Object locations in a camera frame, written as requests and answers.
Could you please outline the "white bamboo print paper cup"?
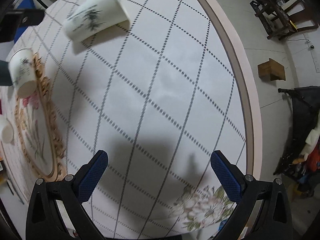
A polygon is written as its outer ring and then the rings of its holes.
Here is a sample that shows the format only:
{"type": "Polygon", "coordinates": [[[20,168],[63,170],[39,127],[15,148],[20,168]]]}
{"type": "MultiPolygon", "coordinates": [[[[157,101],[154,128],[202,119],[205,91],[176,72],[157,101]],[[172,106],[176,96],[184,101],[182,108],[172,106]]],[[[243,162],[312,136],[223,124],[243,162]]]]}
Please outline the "white bamboo print paper cup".
{"type": "Polygon", "coordinates": [[[66,36],[81,42],[88,37],[129,20],[121,0],[87,0],[63,22],[66,36]]]}

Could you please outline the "dark green cup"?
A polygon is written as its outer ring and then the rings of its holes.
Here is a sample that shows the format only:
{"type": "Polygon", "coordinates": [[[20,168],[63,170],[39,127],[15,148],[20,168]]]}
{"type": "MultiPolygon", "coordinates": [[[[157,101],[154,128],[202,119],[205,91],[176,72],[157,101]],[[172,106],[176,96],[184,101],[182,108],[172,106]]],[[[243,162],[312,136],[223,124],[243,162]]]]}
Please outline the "dark green cup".
{"type": "Polygon", "coordinates": [[[12,80],[6,61],[0,61],[0,86],[12,86],[12,80]]]}

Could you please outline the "plain white paper cup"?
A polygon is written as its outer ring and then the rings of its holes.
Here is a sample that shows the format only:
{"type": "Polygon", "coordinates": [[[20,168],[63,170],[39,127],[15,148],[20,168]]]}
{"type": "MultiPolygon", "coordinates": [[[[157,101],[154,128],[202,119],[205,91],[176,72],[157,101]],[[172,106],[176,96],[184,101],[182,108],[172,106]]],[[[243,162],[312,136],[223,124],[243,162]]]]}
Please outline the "plain white paper cup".
{"type": "Polygon", "coordinates": [[[11,143],[14,138],[14,130],[12,125],[3,115],[0,116],[0,134],[3,143],[11,143]]]}

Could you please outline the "black folding cart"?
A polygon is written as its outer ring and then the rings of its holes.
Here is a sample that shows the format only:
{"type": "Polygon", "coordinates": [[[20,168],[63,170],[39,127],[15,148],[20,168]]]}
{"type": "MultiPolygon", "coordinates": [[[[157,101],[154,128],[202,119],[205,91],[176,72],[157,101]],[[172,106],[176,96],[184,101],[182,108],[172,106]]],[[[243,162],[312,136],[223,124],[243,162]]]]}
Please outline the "black folding cart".
{"type": "Polygon", "coordinates": [[[274,174],[294,180],[303,198],[314,195],[319,184],[319,87],[278,89],[292,100],[289,141],[274,174]]]}

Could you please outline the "small wooden stool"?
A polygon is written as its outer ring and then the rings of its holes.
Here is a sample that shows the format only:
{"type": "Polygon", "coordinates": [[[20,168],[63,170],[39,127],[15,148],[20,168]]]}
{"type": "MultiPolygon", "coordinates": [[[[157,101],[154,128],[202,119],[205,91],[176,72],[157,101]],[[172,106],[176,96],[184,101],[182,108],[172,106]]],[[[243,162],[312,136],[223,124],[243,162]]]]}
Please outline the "small wooden stool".
{"type": "Polygon", "coordinates": [[[258,65],[258,75],[261,79],[268,77],[270,81],[286,80],[284,66],[271,58],[258,65]]]}

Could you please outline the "floral grid tablecloth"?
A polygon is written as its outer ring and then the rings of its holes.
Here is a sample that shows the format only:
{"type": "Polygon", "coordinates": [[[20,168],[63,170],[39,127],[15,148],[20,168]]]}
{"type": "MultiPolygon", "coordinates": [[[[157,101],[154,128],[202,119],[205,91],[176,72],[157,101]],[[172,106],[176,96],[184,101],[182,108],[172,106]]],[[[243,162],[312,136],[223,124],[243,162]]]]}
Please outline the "floral grid tablecloth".
{"type": "Polygon", "coordinates": [[[105,150],[84,208],[106,237],[208,239],[234,209],[210,154],[261,169],[259,100],[238,33],[217,0],[121,0],[128,21],[74,42],[62,25],[85,1],[57,0],[4,54],[30,48],[43,65],[38,96],[1,89],[16,230],[25,237],[37,178],[61,179],[105,150]]]}

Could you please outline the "dark wooden chair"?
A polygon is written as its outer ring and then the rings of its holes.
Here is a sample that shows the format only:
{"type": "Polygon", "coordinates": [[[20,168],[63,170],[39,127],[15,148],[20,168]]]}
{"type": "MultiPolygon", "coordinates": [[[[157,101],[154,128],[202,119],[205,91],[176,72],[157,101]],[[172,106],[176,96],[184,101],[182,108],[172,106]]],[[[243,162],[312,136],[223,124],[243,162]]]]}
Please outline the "dark wooden chair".
{"type": "Polygon", "coordinates": [[[316,14],[303,0],[296,0],[287,8],[277,0],[253,0],[250,3],[267,33],[267,39],[283,40],[293,34],[319,28],[316,14]]]}

